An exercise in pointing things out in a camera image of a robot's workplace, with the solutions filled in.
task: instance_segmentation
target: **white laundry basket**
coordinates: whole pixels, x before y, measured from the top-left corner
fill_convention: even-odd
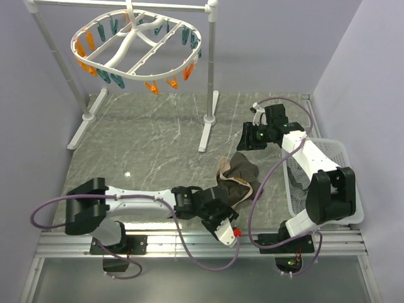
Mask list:
[[[350,167],[350,161],[348,158],[348,153],[344,145],[335,140],[329,139],[319,139],[311,138],[311,141],[332,161],[337,163],[341,167]],[[288,199],[288,208],[291,216],[296,217],[298,213],[305,209],[304,201],[306,196],[304,196],[307,187],[310,185],[310,180],[308,176],[304,173],[300,165],[296,162],[294,158],[289,158],[283,163],[283,174],[285,176],[286,185],[286,195]],[[362,203],[360,202],[358,189],[356,188],[356,212],[351,217],[344,218],[337,221],[329,221],[328,223],[348,225],[357,224],[363,221],[364,211],[362,208]]]

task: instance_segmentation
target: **gray marble floor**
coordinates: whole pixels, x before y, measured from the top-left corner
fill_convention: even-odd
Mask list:
[[[221,157],[231,157],[241,137],[242,123],[253,119],[249,108],[255,101],[274,96],[270,93],[221,94],[217,124],[213,127],[206,153],[198,146],[206,112],[204,94],[124,94],[109,95],[73,154],[64,193],[94,177],[123,189],[156,191],[174,186],[215,186],[215,174]],[[301,101],[299,94],[285,95]],[[308,119],[298,107],[285,102],[290,121],[304,127]],[[259,180],[280,159],[277,145],[266,150],[246,151],[259,167]],[[64,221],[64,203],[60,203],[54,223]],[[236,208],[237,226],[247,226],[251,201]],[[268,181],[254,213],[254,229],[277,229],[290,218],[285,180],[279,168]],[[123,216],[128,229],[174,229],[171,220],[150,222],[147,218]],[[181,222],[184,230],[204,230],[200,219]]]

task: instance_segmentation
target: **plastic basket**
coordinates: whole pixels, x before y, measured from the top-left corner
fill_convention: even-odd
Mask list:
[[[350,167],[350,161],[348,158],[348,153],[344,147],[344,145],[335,140],[329,139],[319,139],[319,138],[311,138],[311,141],[332,161],[337,163],[341,167]],[[288,174],[289,171],[294,170],[294,172],[302,171],[300,165],[296,162],[294,158],[289,158],[283,163],[283,174],[285,176],[285,185],[286,185],[286,194],[288,199],[288,208],[291,216],[296,217],[298,213],[304,210],[305,205],[302,203],[301,199],[296,199],[295,196],[291,193],[291,190],[294,190],[293,185]],[[309,178],[305,174],[299,174],[298,176],[299,183],[308,186],[310,184]],[[329,221],[328,223],[340,224],[340,225],[348,225],[348,224],[358,224],[364,219],[364,211],[362,208],[362,203],[360,202],[359,192],[356,188],[356,212],[354,215],[344,218],[342,220],[337,221]]]

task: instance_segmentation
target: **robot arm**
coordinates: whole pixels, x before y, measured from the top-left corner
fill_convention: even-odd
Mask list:
[[[243,124],[237,150],[263,150],[267,143],[277,143],[290,153],[306,139],[304,146],[293,154],[311,180],[306,209],[281,224],[280,240],[315,230],[330,220],[340,220],[355,213],[355,174],[350,167],[341,168],[331,161],[308,137],[303,127],[289,122],[283,104],[262,109],[254,104],[254,122]]]
[[[170,210],[152,199],[153,196],[166,201],[175,211],[178,219],[189,220],[200,217],[209,232],[226,246],[232,247],[234,237],[231,221],[238,217],[226,204],[227,195],[220,187],[202,190],[200,187],[175,187],[163,191],[127,191],[106,186],[104,178],[94,178],[70,191],[72,194],[105,194],[111,199],[69,199],[66,203],[66,228],[68,235],[90,234],[104,246],[126,247],[124,224],[113,221],[120,215],[134,215],[147,218],[170,218]],[[138,198],[123,196],[137,195]]]

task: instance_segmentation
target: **cloth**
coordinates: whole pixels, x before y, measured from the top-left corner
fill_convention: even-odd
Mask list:
[[[258,174],[257,165],[238,151],[230,161],[225,157],[220,159],[216,173],[217,185],[226,190],[231,207],[235,208],[239,203],[255,196],[261,185],[257,180]]]

